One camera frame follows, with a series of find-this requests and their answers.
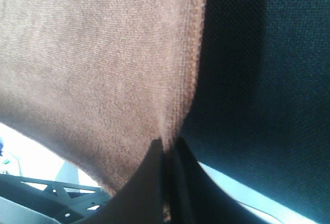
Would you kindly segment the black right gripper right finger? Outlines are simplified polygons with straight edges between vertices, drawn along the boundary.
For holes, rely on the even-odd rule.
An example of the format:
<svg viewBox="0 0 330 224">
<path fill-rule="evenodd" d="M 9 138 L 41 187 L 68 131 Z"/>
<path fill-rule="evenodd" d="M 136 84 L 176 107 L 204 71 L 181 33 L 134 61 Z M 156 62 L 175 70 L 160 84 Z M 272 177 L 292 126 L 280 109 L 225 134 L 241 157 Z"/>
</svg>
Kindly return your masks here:
<svg viewBox="0 0 330 224">
<path fill-rule="evenodd" d="M 200 164 L 182 138 L 172 149 L 171 166 L 171 223 L 313 223 Z"/>
</svg>

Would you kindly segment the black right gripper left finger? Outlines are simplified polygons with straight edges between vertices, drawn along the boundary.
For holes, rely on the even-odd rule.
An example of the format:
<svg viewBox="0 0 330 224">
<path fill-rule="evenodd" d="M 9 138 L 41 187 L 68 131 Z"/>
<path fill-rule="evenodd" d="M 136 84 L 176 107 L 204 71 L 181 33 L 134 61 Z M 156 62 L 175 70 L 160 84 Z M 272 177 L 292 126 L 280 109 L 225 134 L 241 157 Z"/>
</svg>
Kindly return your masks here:
<svg viewBox="0 0 330 224">
<path fill-rule="evenodd" d="M 105 205 L 76 223 L 163 223 L 163 147 L 153 140 L 131 179 Z"/>
</svg>

